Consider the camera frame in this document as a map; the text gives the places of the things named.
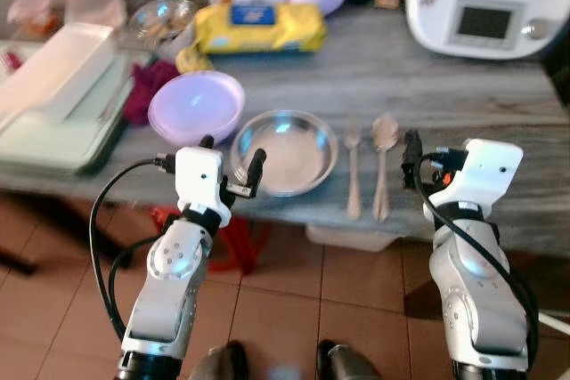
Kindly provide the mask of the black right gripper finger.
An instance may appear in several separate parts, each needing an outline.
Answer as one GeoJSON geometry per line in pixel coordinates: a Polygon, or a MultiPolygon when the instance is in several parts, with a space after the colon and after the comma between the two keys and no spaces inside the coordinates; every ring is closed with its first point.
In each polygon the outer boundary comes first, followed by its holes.
{"type": "Polygon", "coordinates": [[[403,187],[407,190],[419,191],[422,184],[423,141],[416,129],[408,129],[403,133],[402,173],[403,187]]]}

